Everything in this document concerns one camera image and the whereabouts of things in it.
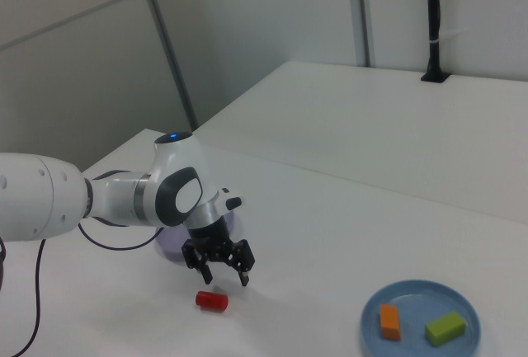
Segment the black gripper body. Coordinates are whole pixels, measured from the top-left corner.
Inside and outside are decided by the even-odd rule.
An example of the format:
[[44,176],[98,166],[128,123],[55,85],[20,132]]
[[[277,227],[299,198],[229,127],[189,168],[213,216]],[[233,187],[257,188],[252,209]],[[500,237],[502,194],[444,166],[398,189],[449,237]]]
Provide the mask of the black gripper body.
[[226,264],[227,249],[232,241],[229,237],[228,224],[224,217],[220,217],[206,227],[191,229],[189,234],[201,256],[207,256],[208,261]]

